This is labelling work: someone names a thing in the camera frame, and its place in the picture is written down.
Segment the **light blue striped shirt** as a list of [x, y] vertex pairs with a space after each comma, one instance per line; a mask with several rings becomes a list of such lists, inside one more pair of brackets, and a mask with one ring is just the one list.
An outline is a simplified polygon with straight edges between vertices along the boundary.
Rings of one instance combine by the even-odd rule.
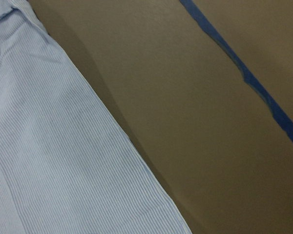
[[0, 234], [189, 234], [25, 0], [0, 0]]

